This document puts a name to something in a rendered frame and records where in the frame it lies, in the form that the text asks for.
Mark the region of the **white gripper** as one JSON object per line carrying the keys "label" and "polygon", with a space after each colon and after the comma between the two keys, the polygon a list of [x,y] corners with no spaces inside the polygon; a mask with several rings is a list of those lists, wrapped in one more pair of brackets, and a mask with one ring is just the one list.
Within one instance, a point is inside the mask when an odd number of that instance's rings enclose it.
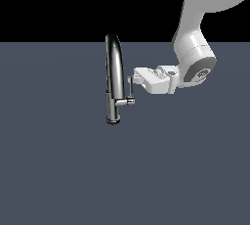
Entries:
{"label": "white gripper", "polygon": [[179,70],[175,66],[134,68],[133,82],[143,84],[149,94],[174,94],[178,80]]}

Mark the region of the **chrome faucet lever handle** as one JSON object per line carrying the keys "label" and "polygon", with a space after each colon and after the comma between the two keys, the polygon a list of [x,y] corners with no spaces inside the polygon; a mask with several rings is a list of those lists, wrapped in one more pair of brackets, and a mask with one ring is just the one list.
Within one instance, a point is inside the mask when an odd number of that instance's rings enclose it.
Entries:
{"label": "chrome faucet lever handle", "polygon": [[115,101],[115,105],[117,107],[127,107],[135,105],[135,97],[133,94],[133,76],[130,75],[127,77],[127,80],[130,84],[130,94],[126,96],[124,99],[118,99]]}

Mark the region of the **chrome faucet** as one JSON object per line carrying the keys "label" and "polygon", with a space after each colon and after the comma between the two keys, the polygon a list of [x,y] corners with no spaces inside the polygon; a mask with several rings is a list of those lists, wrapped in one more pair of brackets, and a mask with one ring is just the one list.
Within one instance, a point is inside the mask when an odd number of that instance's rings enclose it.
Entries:
{"label": "chrome faucet", "polygon": [[120,122],[118,107],[115,103],[125,99],[124,67],[120,42],[114,33],[105,37],[106,44],[106,122],[114,125]]}

